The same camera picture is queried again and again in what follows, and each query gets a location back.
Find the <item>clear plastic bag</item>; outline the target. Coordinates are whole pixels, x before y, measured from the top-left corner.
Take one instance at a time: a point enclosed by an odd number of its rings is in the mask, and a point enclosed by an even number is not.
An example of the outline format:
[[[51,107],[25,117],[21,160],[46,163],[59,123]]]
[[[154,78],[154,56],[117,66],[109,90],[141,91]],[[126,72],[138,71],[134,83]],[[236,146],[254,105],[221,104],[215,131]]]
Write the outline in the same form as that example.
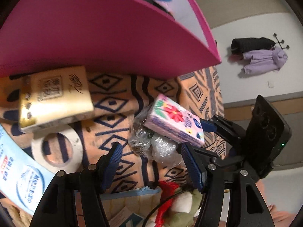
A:
[[[145,107],[133,120],[128,133],[128,144],[137,156],[173,168],[182,163],[182,157],[177,152],[177,143],[144,126],[151,105]]]

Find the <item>white tape roll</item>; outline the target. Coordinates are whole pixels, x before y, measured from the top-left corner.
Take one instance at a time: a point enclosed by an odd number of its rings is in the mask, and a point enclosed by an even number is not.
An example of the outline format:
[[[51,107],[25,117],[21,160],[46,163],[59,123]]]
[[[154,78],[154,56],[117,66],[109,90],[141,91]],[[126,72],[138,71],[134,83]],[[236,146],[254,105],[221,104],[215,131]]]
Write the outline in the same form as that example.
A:
[[[76,172],[84,154],[79,135],[67,124],[33,133],[31,152],[36,162],[53,173]]]

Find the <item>floral tissue pack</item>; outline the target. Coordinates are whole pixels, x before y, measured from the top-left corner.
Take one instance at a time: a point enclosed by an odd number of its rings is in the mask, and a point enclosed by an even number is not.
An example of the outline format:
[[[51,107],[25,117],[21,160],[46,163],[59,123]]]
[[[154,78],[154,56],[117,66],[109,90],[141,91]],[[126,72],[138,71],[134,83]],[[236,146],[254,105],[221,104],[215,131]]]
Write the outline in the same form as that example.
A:
[[[177,143],[205,145],[200,118],[163,94],[152,104],[144,126]]]

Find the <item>blue white wipes pack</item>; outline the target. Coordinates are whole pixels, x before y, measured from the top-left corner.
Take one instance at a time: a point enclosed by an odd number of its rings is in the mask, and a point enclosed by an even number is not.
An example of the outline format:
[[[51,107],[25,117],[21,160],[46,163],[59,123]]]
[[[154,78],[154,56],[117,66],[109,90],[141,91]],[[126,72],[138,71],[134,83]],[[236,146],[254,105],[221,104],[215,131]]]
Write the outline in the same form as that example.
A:
[[[54,174],[26,154],[1,127],[1,192],[33,215]]]

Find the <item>red white plush toy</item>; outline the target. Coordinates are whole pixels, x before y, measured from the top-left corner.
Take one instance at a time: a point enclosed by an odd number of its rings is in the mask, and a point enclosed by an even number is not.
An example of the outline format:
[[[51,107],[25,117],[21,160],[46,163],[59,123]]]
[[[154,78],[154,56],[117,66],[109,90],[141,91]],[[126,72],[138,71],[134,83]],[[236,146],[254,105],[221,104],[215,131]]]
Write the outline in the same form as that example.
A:
[[[147,215],[142,226],[193,226],[200,212],[203,195],[175,182],[159,182],[160,203]]]

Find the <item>purple jacket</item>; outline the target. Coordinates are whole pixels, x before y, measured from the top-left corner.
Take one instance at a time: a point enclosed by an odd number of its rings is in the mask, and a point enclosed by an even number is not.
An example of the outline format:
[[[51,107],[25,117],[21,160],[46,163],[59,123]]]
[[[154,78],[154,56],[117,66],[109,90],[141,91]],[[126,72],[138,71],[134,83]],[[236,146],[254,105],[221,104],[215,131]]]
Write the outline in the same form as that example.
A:
[[[243,59],[249,61],[243,67],[246,75],[261,75],[271,71],[279,71],[288,60],[282,48],[275,47],[270,50],[253,50],[245,52]]]

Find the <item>black coat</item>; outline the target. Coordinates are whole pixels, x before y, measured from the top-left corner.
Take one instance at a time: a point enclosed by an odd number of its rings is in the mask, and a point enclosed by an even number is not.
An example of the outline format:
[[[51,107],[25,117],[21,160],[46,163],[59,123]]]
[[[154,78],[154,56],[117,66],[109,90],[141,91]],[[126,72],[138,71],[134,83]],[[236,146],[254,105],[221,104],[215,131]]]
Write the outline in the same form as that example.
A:
[[[232,54],[243,54],[253,50],[270,50],[275,42],[265,37],[235,38],[231,43]]]

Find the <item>gold cream box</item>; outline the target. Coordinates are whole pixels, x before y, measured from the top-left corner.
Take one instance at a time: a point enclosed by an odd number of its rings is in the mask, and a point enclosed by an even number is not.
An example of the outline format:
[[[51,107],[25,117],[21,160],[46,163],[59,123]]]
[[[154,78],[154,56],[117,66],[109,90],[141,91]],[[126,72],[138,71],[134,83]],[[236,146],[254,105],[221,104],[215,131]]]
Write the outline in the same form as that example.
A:
[[[94,105],[83,66],[22,77],[19,129],[24,133],[90,119]]]

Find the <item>coat rack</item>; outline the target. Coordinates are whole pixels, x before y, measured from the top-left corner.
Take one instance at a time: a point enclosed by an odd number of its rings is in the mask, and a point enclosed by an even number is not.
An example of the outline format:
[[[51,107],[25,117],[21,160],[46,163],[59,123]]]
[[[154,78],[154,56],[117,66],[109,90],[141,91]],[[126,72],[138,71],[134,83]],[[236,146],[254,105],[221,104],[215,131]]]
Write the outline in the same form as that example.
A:
[[[275,38],[275,44],[279,45],[279,47],[283,50],[289,50],[290,46],[285,45],[285,41],[283,39],[279,40],[276,33],[273,33],[273,37]]]

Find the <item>pink storage box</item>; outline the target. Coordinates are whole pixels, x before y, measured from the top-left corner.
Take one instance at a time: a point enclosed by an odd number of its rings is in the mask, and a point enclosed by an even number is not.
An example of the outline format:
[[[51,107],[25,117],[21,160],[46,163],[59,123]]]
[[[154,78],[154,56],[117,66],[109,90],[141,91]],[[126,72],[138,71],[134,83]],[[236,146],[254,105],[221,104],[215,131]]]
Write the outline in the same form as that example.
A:
[[[170,79],[221,63],[195,0],[1,0],[1,76],[81,65]]]

